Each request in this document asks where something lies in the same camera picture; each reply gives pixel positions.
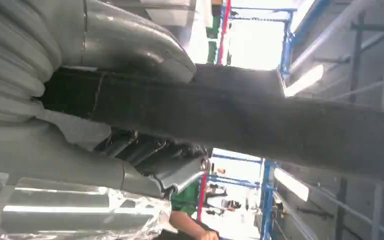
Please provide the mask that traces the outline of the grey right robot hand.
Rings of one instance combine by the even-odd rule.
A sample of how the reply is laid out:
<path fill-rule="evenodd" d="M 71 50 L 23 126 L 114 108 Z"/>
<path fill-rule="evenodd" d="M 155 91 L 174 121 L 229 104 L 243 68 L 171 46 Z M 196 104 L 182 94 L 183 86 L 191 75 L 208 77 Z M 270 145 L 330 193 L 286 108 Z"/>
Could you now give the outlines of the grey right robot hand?
<path fill-rule="evenodd" d="M 178 83 L 196 66 L 165 28 L 99 0 L 0 0 L 0 172 L 65 183 L 122 189 L 161 198 L 204 173 L 205 160 L 164 160 L 149 177 L 66 141 L 39 119 L 36 101 L 62 66 L 117 71 L 138 60 Z"/>

